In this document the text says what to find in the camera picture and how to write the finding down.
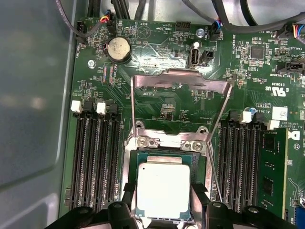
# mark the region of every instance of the ram slot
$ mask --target ram slot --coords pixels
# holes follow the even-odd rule
[[[81,206],[86,206],[86,193],[87,186],[90,184],[87,183],[88,173],[89,173],[89,156],[90,156],[90,146],[91,146],[91,133],[92,133],[92,124],[93,120],[87,118],[85,125],[85,136],[84,136],[84,146],[82,149],[82,164],[81,164],[81,186],[79,189],[80,192],[80,203]]]
[[[224,171],[224,187],[223,187],[223,197],[224,202],[228,203],[230,196],[230,172],[231,172],[231,161],[232,161],[232,143],[233,143],[233,132],[234,127],[229,126],[227,131],[227,138],[225,142],[225,171]]]
[[[257,205],[257,182],[258,182],[258,173],[259,173],[259,164],[260,164],[260,150],[262,148],[262,137],[263,132],[260,128],[255,129],[255,146],[254,146],[254,167],[253,167],[253,185],[252,189],[252,204]]]
[[[110,150],[109,153],[109,166],[108,166],[108,201],[115,201],[115,194],[117,193],[117,169],[118,169],[118,159],[119,159],[119,140],[120,140],[120,122],[111,121],[109,125],[111,133],[110,136]]]
[[[90,128],[88,133],[88,139],[86,142],[86,170],[84,174],[84,206],[90,206],[91,192],[92,192],[92,178],[93,178],[93,169],[94,169],[94,145],[95,145],[95,134],[97,128],[97,120],[90,120]]]
[[[252,205],[252,198],[253,198],[253,179],[254,179],[254,160],[255,160],[255,130],[249,131],[249,155],[247,161],[247,180],[246,180],[246,202],[245,205],[249,206]]]
[[[236,174],[235,174],[235,191],[234,191],[234,208],[236,212],[241,210],[242,181],[243,181],[243,161],[244,161],[244,133],[245,130],[240,127],[237,139],[236,154]]]
[[[218,154],[218,168],[217,168],[217,177],[219,180],[219,188],[222,194],[222,197],[224,197],[224,170],[225,170],[225,140],[226,140],[226,133],[227,127],[223,126],[221,128],[220,138],[219,138],[219,154]]]
[[[234,133],[232,134],[233,136],[233,145],[232,145],[232,154],[231,154],[231,171],[230,171],[230,179],[231,179],[231,185],[229,189],[229,198],[228,198],[228,204],[231,209],[234,208],[235,205],[235,195],[238,186],[236,185],[235,179],[236,179],[236,159],[238,156],[238,136],[239,136],[240,130],[239,128],[234,129]]]
[[[77,195],[78,195],[78,190],[79,190],[79,181],[80,181],[80,177],[81,177],[81,175],[80,175],[81,149],[82,149],[83,136],[84,136],[84,123],[85,123],[85,121],[83,119],[80,119],[80,118],[77,119],[69,210],[77,207],[77,204],[78,204]]]
[[[108,135],[108,121],[100,121],[97,141],[99,147],[96,149],[96,185],[95,185],[95,212],[102,209],[104,202],[105,190],[105,171],[106,171],[106,157],[107,157],[107,135]]]
[[[248,164],[249,162],[249,145],[250,145],[250,135],[251,130],[247,127],[245,128],[244,134],[244,155],[243,155],[243,179],[242,179],[242,194],[241,194],[241,207],[244,208],[247,206],[247,181],[248,181],[248,173],[249,167],[251,165]]]

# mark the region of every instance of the chip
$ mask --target chip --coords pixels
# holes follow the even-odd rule
[[[251,59],[264,59],[264,47],[263,46],[251,46]]]
[[[266,194],[272,196],[273,194],[273,181],[267,177],[263,179],[263,190]]]

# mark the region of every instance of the black connector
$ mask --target black connector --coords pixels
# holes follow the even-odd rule
[[[177,21],[175,30],[177,32],[189,32],[191,30],[191,23],[189,21]]]
[[[93,102],[92,101],[84,102],[83,110],[84,112],[93,113],[94,112]]]
[[[116,34],[116,24],[115,22],[113,21],[107,21],[106,22],[106,27],[107,27],[107,30],[108,30],[108,33],[109,34]]]
[[[204,50],[201,55],[200,62],[201,63],[208,63],[214,58],[214,51]]]
[[[87,27],[86,27],[86,25],[83,21],[77,21],[76,22],[76,28],[77,28],[78,32],[81,32],[81,33],[86,33],[87,32]],[[76,35],[76,40],[80,44],[86,44],[86,38],[84,38],[84,37],[80,37],[80,36]]]
[[[299,73],[305,74],[305,59],[300,58],[285,63],[285,68],[277,71],[278,73]]]
[[[220,36],[220,28],[218,27],[218,24],[216,22],[214,22],[211,25],[209,34],[210,34],[210,41],[215,42],[218,40],[218,38]]]
[[[292,24],[286,24],[281,29],[276,31],[277,38],[293,38],[294,32]]]

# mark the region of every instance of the green circuit board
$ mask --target green circuit board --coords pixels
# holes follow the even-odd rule
[[[83,22],[90,29],[97,20],[85,18]],[[87,44],[77,45],[71,100],[84,103],[103,99],[114,101],[119,107],[120,143],[115,167],[115,199],[120,198],[122,189],[123,144],[132,127],[131,77],[139,74],[157,76],[170,68],[186,68],[190,47],[194,42],[199,42],[200,52],[211,51],[214,57],[207,66],[196,69],[205,79],[231,80],[234,84],[223,119],[230,110],[241,113],[245,108],[253,107],[264,114],[266,123],[272,119],[280,120],[280,128],[274,133],[278,134],[275,142],[287,142],[281,152],[284,165],[277,173],[283,181],[284,190],[279,195],[285,193],[285,204],[284,207],[281,203],[279,207],[276,204],[280,209],[275,212],[294,223],[294,208],[305,190],[305,76],[279,73],[277,69],[294,58],[304,58],[305,47],[294,39],[277,39],[271,31],[233,34],[222,29],[218,40],[212,42],[208,36],[210,26],[191,24],[188,32],[175,31],[175,26],[176,23],[171,22],[117,21],[117,36],[126,38],[132,47],[132,60],[127,64],[112,63],[104,54],[103,44],[111,38],[106,26],[87,38]],[[195,36],[199,28],[205,30],[202,38]],[[89,60],[94,60],[96,67],[89,68]],[[168,134],[196,132],[203,125],[211,129],[221,100],[220,94],[189,90],[187,86],[168,89],[144,87],[135,90],[135,116],[148,129],[163,130]],[[60,215],[69,210],[66,197],[71,191],[76,130],[77,119],[71,114]],[[218,131],[213,136],[215,159],[218,157],[219,138]],[[277,159],[268,157],[266,160],[271,160],[271,164],[273,161],[274,165]],[[270,167],[268,164],[261,166],[263,170]],[[275,208],[274,203],[263,195],[258,196],[259,206]]]

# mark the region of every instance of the white label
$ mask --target white label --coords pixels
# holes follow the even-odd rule
[[[281,120],[287,121],[288,118],[288,108],[287,107],[272,107],[272,119],[273,120]]]
[[[295,141],[300,141],[300,131],[288,131],[288,139],[291,138]]]

